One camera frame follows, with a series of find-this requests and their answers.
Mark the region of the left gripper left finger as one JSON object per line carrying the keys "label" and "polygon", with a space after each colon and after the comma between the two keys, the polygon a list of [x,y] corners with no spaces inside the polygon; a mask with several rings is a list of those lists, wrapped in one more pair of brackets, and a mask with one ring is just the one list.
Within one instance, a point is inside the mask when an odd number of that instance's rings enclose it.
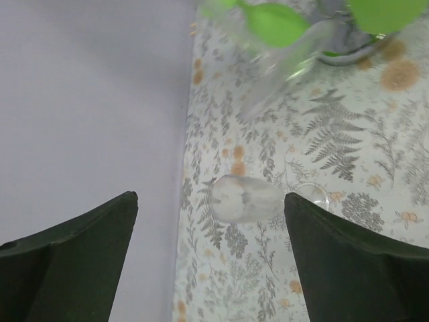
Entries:
{"label": "left gripper left finger", "polygon": [[1,320],[108,321],[137,203],[128,191],[1,245]]}

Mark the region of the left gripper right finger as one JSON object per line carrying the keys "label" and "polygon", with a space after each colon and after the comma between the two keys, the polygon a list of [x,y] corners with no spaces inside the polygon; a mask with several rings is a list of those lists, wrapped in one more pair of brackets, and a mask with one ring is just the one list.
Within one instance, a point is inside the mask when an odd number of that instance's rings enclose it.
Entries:
{"label": "left gripper right finger", "polygon": [[311,321],[427,321],[428,249],[289,193],[284,215]]}

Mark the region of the clear wine glass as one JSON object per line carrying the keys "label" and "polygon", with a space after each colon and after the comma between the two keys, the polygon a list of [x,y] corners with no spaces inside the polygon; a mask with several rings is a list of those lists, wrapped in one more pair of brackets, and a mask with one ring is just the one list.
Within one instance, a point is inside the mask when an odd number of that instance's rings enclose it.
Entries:
{"label": "clear wine glass", "polygon": [[327,192],[306,182],[285,191],[267,181],[226,174],[210,188],[209,206],[215,219],[225,223],[268,221],[282,215],[286,225],[304,223],[312,212],[330,213]]}
{"label": "clear wine glass", "polygon": [[239,119],[247,123],[268,108],[281,92],[290,93],[308,74],[334,34],[335,22],[326,19],[312,25],[286,48],[261,51],[253,59],[257,67],[250,93],[240,108]]}

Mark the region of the clear wine glass front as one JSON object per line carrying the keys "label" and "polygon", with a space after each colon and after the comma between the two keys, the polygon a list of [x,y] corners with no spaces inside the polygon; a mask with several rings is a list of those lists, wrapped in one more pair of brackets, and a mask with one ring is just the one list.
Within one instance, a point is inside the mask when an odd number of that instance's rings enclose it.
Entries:
{"label": "clear wine glass front", "polygon": [[239,119],[247,123],[268,108],[281,92],[290,93],[308,74],[334,34],[335,22],[326,19],[312,25],[286,48],[261,51],[253,59],[257,67],[250,93],[240,108]]}

